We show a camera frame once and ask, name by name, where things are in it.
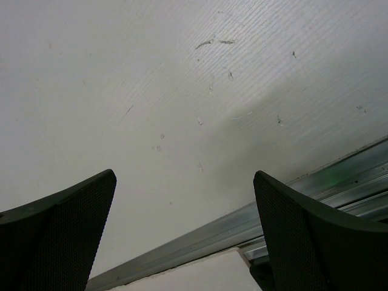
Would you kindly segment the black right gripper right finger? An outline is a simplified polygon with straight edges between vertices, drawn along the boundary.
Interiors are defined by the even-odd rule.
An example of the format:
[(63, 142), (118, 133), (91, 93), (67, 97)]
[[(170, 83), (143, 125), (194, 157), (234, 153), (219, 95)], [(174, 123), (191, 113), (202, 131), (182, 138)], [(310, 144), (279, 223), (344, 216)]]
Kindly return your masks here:
[(387, 225), (258, 171), (256, 205), (277, 290), (387, 290)]

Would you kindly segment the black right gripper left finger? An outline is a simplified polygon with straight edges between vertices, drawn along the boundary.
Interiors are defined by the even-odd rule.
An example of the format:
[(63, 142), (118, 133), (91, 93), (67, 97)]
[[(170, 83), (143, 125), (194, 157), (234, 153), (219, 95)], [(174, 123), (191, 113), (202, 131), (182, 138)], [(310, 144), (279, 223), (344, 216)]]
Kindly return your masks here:
[(85, 290), (115, 188), (107, 169), (1, 212), (1, 290)]

